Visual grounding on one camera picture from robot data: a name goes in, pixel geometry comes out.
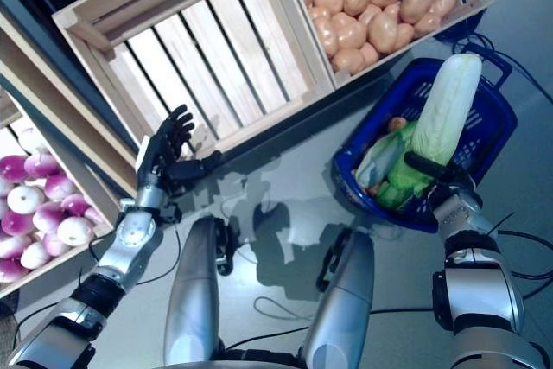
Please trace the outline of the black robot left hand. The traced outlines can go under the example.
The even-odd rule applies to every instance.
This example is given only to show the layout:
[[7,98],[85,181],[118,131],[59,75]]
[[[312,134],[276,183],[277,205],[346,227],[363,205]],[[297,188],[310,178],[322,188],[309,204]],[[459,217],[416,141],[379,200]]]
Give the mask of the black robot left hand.
[[182,145],[191,141],[193,115],[186,105],[173,110],[149,139],[137,170],[137,190],[159,188],[167,195],[183,193],[220,164],[218,150],[201,159],[181,159]]

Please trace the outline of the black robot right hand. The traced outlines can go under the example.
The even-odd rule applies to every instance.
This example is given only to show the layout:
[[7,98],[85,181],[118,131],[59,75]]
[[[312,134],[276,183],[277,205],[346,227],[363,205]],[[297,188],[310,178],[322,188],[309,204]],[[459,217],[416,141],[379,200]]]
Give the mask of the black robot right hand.
[[409,167],[434,180],[431,189],[426,193],[432,210],[441,206],[454,195],[474,202],[477,208],[483,207],[482,199],[475,192],[476,184],[473,178],[465,169],[455,163],[449,162],[446,166],[442,166],[414,151],[408,151],[404,156],[404,161]]

